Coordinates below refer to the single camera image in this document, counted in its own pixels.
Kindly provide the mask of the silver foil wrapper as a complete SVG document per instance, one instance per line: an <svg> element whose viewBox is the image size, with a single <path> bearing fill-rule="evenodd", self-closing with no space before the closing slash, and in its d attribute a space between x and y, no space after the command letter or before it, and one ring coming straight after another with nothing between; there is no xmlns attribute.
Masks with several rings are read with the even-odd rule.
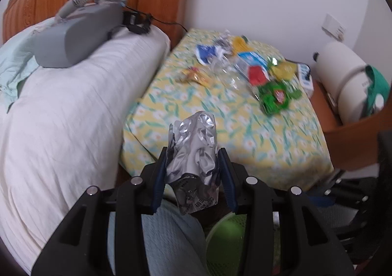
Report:
<svg viewBox="0 0 392 276"><path fill-rule="evenodd" d="M217 204L221 183L217 165L215 118L206 111L170 124L165 182L175 194L181 214Z"/></svg>

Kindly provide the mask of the green snack bag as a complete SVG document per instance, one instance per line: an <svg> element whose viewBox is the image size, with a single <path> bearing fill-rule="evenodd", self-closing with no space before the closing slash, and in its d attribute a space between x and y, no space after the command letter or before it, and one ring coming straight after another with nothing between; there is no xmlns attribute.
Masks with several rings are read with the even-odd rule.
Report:
<svg viewBox="0 0 392 276"><path fill-rule="evenodd" d="M289 81L272 80L257 86L260 108L267 116L274 116L287 110L292 100L302 97L302 92Z"/></svg>

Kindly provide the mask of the red snack wrapper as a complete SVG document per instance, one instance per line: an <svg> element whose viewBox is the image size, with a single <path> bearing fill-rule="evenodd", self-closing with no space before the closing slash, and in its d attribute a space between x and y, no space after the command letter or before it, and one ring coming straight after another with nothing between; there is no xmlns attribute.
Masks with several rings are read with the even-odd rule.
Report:
<svg viewBox="0 0 392 276"><path fill-rule="evenodd" d="M252 86L263 86L270 81L270 78L263 66L252 65L248 68L248 81Z"/></svg>

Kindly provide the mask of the blue white milk carton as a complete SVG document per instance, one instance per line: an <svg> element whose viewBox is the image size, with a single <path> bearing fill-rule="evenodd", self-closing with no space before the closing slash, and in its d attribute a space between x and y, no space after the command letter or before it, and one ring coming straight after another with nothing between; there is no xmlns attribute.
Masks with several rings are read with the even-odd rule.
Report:
<svg viewBox="0 0 392 276"><path fill-rule="evenodd" d="M256 52L239 52L236 55L234 68L246 80L249 80L248 69L250 66L260 66L265 76L269 78L267 61L260 54Z"/></svg>

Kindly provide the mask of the green mesh trash basket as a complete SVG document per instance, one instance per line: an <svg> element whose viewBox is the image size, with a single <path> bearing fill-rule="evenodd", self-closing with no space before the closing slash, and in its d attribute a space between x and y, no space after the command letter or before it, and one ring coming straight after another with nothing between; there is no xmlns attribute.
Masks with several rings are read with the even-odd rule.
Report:
<svg viewBox="0 0 392 276"><path fill-rule="evenodd" d="M245 214L228 213L211 229L206 238L209 275L237 275L243 251L245 226Z"/></svg>

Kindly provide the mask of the yellow floral blanket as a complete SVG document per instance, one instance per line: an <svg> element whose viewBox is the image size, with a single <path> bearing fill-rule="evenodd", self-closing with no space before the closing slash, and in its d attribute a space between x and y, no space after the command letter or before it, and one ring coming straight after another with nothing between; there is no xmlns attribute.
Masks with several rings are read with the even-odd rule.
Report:
<svg viewBox="0 0 392 276"><path fill-rule="evenodd" d="M266 116L248 91L214 79L210 86L179 83L179 74L198 64L195 48L212 44L216 31L191 29L173 49L123 127L120 162L130 175L158 158L170 124L197 111L212 113L217 142L233 162L269 186L309 189L333 172L322 127L306 94L276 116Z"/></svg>

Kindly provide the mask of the white pillow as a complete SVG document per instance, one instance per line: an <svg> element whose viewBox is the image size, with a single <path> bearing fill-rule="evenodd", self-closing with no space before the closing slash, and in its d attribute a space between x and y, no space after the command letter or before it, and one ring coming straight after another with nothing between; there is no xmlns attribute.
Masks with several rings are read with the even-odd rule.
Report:
<svg viewBox="0 0 392 276"><path fill-rule="evenodd" d="M1 109L1 240L25 272L89 186L114 186L126 116L169 51L157 27L121 29L73 67L38 68Z"/></svg>

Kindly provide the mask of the yellow snack bag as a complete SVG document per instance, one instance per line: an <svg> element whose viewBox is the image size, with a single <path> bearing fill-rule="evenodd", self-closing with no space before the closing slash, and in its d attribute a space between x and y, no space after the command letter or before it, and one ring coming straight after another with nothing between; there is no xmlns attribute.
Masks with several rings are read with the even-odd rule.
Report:
<svg viewBox="0 0 392 276"><path fill-rule="evenodd" d="M290 81L298 71L296 63L286 60L268 57L267 64L269 74L278 81Z"/></svg>

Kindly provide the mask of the blue white crumpled wrapper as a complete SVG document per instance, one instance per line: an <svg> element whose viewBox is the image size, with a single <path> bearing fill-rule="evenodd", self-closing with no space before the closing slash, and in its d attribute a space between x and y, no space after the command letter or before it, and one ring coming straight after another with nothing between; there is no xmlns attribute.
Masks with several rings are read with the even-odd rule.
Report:
<svg viewBox="0 0 392 276"><path fill-rule="evenodd" d="M201 65L209 65L212 58L221 59L227 51L218 45L202 45L197 44L195 47L195 56Z"/></svg>

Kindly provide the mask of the white power strip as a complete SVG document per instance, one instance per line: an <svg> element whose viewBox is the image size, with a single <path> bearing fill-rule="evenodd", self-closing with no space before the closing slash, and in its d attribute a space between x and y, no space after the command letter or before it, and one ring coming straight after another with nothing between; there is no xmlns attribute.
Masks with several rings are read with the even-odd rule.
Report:
<svg viewBox="0 0 392 276"><path fill-rule="evenodd" d="M300 85L310 99L314 93L314 85L310 66L305 63L297 63L297 76Z"/></svg>

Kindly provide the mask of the brown leather chair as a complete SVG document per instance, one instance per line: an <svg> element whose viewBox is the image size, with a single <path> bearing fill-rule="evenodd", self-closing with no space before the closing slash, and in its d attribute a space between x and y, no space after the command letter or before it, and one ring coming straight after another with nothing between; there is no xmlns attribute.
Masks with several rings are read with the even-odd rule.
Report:
<svg viewBox="0 0 392 276"><path fill-rule="evenodd" d="M391 98L379 113L344 125L331 109L324 86L314 81L310 99L321 124L333 167L354 171L377 162L377 135L391 129Z"/></svg>

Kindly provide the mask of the green cloth bag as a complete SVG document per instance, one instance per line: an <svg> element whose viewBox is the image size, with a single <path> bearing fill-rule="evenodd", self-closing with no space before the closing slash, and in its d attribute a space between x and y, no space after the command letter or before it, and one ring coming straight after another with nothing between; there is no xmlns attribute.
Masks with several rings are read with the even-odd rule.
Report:
<svg viewBox="0 0 392 276"><path fill-rule="evenodd" d="M368 117L382 110L389 96L390 85L382 73L371 65L366 66L365 73L370 85L367 87L362 116Z"/></svg>

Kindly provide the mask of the grey breathing machine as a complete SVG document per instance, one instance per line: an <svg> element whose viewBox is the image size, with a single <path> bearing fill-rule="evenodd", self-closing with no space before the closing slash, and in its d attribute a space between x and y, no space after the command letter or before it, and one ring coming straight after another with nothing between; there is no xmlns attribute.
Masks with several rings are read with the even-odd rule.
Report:
<svg viewBox="0 0 392 276"><path fill-rule="evenodd" d="M116 3L85 6L37 34L35 59L43 68L70 68L105 43L122 25L122 6Z"/></svg>

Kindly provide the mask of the mint green cloth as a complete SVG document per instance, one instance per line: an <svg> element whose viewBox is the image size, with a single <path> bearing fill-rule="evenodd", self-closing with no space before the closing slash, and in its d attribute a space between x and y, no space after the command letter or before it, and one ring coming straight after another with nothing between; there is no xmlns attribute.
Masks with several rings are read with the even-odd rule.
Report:
<svg viewBox="0 0 392 276"><path fill-rule="evenodd" d="M1 103L7 113L18 99L18 85L37 68L33 44L35 27L29 27L1 46Z"/></svg>

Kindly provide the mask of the white wall socket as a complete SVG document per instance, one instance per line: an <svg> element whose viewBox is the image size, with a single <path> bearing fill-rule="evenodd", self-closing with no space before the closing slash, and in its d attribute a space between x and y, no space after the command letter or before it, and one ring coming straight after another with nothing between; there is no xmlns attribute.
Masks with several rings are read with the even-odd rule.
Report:
<svg viewBox="0 0 392 276"><path fill-rule="evenodd" d="M343 42L346 28L332 15L327 14L322 24L322 29L336 40Z"/></svg>

